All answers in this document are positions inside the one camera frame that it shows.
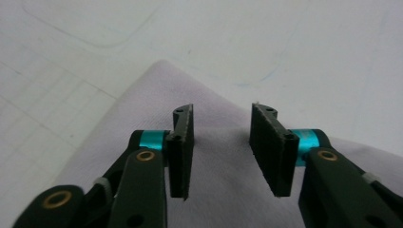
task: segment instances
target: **purple cloth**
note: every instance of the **purple cloth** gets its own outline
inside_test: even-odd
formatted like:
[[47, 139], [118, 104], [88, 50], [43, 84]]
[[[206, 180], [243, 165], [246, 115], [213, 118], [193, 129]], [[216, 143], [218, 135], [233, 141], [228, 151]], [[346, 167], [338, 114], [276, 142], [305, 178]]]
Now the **purple cloth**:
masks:
[[[164, 61], [153, 65], [108, 111], [57, 183], [87, 191], [125, 151], [134, 130], [173, 129], [172, 111], [187, 104], [194, 104], [195, 118], [190, 193], [185, 202], [167, 198], [168, 227], [304, 227], [297, 206], [304, 168], [296, 169], [292, 196], [275, 198], [248, 144], [250, 110]], [[338, 139], [332, 144], [403, 195], [403, 158]]]

